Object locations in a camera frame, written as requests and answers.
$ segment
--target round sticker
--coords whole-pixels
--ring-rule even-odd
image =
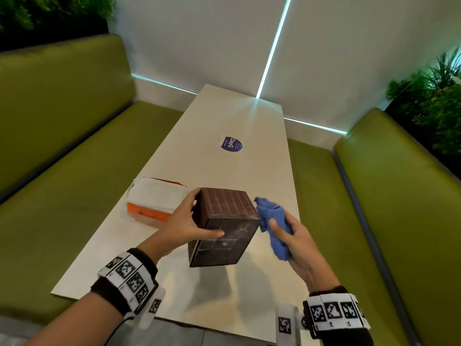
[[[226,137],[221,148],[228,152],[238,152],[242,149],[242,143],[234,137]]]

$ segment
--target cleaning rag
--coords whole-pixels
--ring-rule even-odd
[[[256,211],[261,218],[261,230],[262,232],[268,231],[271,238],[271,247],[274,251],[275,256],[279,260],[286,261],[290,257],[290,251],[284,242],[278,239],[269,227],[269,220],[275,219],[279,226],[287,233],[293,234],[291,226],[285,220],[285,211],[280,205],[274,204],[266,198],[256,197],[255,202],[257,204]]]

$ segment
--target floor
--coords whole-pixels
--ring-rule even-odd
[[[0,333],[0,346],[22,346],[27,338]],[[154,320],[146,331],[122,326],[108,346],[267,346],[266,341]]]

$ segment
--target light strip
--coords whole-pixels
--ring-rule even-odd
[[[324,127],[324,126],[320,126],[320,125],[314,125],[314,124],[310,124],[310,123],[307,123],[307,122],[304,122],[304,121],[294,120],[294,119],[291,119],[289,117],[284,117],[284,119],[289,120],[289,121],[294,121],[296,123],[316,127],[318,129],[326,130],[326,131],[329,131],[329,132],[338,133],[338,134],[343,135],[343,136],[347,135],[347,132],[345,132],[345,131],[335,130],[335,129],[331,129],[329,127]]]
[[[284,10],[282,12],[282,17],[280,17],[279,26],[277,28],[277,31],[275,32],[274,42],[272,43],[271,51],[269,52],[269,57],[267,59],[266,67],[264,68],[264,73],[262,75],[260,87],[258,88],[258,93],[256,94],[256,98],[259,98],[261,96],[262,87],[264,86],[264,81],[266,81],[267,72],[269,71],[269,67],[271,66],[272,57],[273,57],[274,52],[275,52],[275,47],[277,47],[277,42],[279,40],[280,32],[282,31],[282,27],[284,26],[285,17],[287,15],[287,11],[288,11],[288,7],[290,6],[290,2],[291,2],[291,0],[286,0],[286,2],[285,2],[285,7],[284,7]]]
[[[184,90],[184,89],[179,88],[179,87],[175,87],[175,86],[171,86],[171,85],[168,85],[168,84],[164,84],[163,82],[155,81],[155,80],[152,80],[152,79],[147,79],[147,78],[144,77],[144,76],[140,76],[140,75],[136,75],[136,74],[131,74],[131,76],[132,76],[132,77],[135,77],[136,79],[141,79],[141,80],[145,80],[145,81],[149,81],[149,82],[156,83],[156,84],[158,84],[158,85],[162,85],[162,86],[166,86],[166,87],[171,87],[171,88],[174,88],[174,89],[179,90],[179,91],[182,91],[182,92],[187,92],[187,93],[191,93],[191,94],[198,94],[197,92]]]

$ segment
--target cable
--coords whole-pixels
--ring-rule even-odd
[[[135,317],[131,316],[131,317],[128,317],[127,319],[124,319],[122,320],[118,326],[115,327],[114,331],[112,331],[112,334],[110,334],[110,336],[107,338],[107,341],[106,343],[104,344],[104,346],[107,346],[107,344],[109,343],[109,341],[111,340],[111,338],[114,336],[115,332],[118,330],[118,328],[120,328],[122,326],[123,323],[125,323],[126,321],[130,321],[130,320],[133,320],[135,319]]]

